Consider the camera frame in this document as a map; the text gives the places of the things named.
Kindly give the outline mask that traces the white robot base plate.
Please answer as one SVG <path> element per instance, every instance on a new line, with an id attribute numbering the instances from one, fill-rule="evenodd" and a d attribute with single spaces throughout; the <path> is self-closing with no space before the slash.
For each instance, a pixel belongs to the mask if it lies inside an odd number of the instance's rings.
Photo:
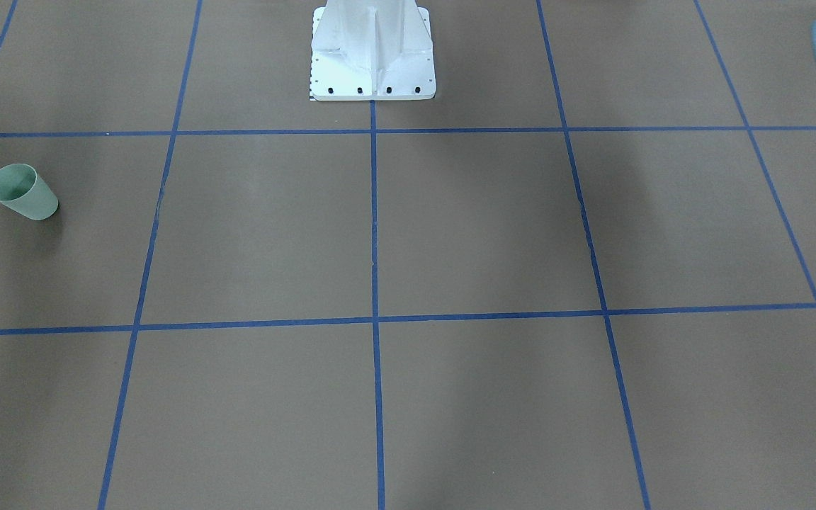
<path id="1" fill-rule="evenodd" d="M 436 96 L 433 27 L 415 1 L 327 1 L 312 16 L 313 101 Z"/>

